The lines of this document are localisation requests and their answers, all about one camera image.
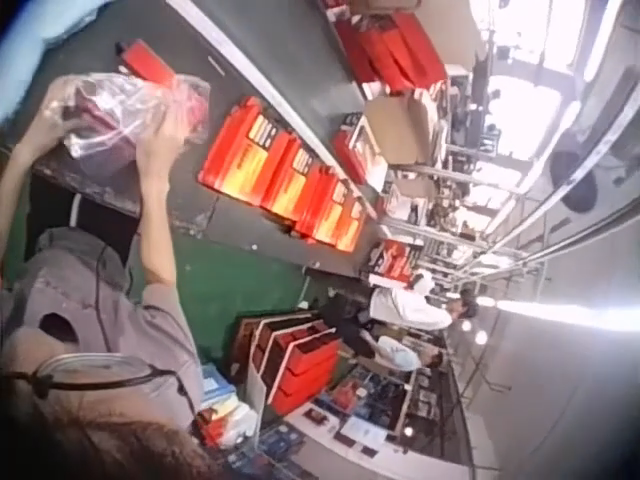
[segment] worker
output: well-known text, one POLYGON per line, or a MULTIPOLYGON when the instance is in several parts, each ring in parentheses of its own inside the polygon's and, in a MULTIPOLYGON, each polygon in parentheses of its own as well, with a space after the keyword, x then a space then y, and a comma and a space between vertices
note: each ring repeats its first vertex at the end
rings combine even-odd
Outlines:
MULTIPOLYGON (((433 331, 447 328, 455 320, 473 318, 478 304, 471 290, 464 289, 460 297, 451 299, 444 308, 437 308, 425 298, 435 286, 431 273, 417 270, 407 288, 369 287, 356 278, 333 275, 320 270, 305 270, 307 275, 320 282, 335 285, 335 291, 356 300, 357 317, 363 324, 370 320, 405 328, 433 331)), ((353 317, 354 312, 344 313, 353 317)))
POLYGON ((421 367, 438 368, 442 364, 443 352, 433 345, 414 350, 385 335, 374 339, 358 315, 343 316, 348 301, 345 296, 334 294, 319 308, 319 313, 324 323, 335 328, 342 342, 351 349, 354 360, 375 360, 385 367, 404 372, 421 367))
MULTIPOLYGON (((50 86, 4 170, 0 258, 31 166, 70 127, 45 108, 61 98, 66 81, 50 86)), ((6 471, 29 478, 220 478, 187 431, 200 406, 202 374, 176 289, 167 214, 169 173, 188 128, 174 106, 150 123, 136 151, 141 305, 125 295, 116 250, 80 228, 47 230, 13 291, 2 292, 6 471)), ((118 231, 119 224, 109 228, 118 231)))

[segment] ceiling light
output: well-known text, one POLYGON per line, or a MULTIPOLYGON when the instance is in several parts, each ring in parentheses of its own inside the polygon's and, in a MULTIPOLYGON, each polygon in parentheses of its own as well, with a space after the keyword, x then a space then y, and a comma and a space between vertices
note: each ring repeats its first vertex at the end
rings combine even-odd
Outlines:
POLYGON ((483 307, 496 306, 496 301, 491 297, 478 297, 476 298, 476 302, 478 302, 478 305, 482 305, 483 307))
POLYGON ((487 343, 487 340, 489 340, 489 335, 487 335, 487 332, 485 332, 484 330, 480 330, 478 333, 476 333, 476 343, 478 345, 484 345, 485 343, 487 343))

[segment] clear plastic bag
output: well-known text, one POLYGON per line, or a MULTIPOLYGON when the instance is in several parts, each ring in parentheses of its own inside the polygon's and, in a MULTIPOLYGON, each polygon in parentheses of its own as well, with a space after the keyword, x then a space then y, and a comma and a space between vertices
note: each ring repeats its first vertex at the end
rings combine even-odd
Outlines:
POLYGON ((187 75, 163 87, 128 75, 91 73, 69 79, 62 98, 46 108, 58 121, 74 124, 64 144, 81 168, 92 177, 109 177, 135 159, 136 143, 169 104, 184 108, 188 140, 204 142, 209 90, 208 83, 187 75))

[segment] table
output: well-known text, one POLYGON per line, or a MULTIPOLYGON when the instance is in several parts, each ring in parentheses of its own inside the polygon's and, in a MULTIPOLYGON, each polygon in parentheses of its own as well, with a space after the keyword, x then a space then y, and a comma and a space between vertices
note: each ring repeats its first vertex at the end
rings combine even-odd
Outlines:
MULTIPOLYGON (((141 38, 175 71, 198 76, 211 85, 210 133, 203 145, 193 145, 176 164, 168 208, 174 228, 197 238, 258 250, 267 256, 344 275, 355 275, 377 238, 375 225, 365 226, 356 252, 345 254, 324 245, 309 245, 282 233, 259 209, 217 194, 195 181, 208 146, 224 118, 247 95, 260 97, 227 61, 164 2, 114 2, 97 20, 50 50, 33 79, 29 93, 6 132, 15 143, 28 126, 49 83, 60 75, 117 72, 115 45, 141 38)), ((140 211, 135 165, 101 184, 88 178, 58 148, 36 164, 36 172, 71 190, 128 215, 140 211)))

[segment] factory floor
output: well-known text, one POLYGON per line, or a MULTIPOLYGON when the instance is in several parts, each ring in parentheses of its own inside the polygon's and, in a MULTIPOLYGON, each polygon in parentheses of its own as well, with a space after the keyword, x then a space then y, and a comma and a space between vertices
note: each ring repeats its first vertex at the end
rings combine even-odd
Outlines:
MULTIPOLYGON (((22 268, 27 198, 24 192, 9 239, 2 272, 6 285, 15 281, 22 268)), ((222 354, 229 327, 238 314, 294 308, 303 289, 306 300, 321 294, 321 287, 315 284, 305 288, 297 265, 178 233, 174 234, 174 245, 178 290, 202 360, 222 354)), ((134 300, 143 287, 138 259, 134 243, 129 261, 134 300)))

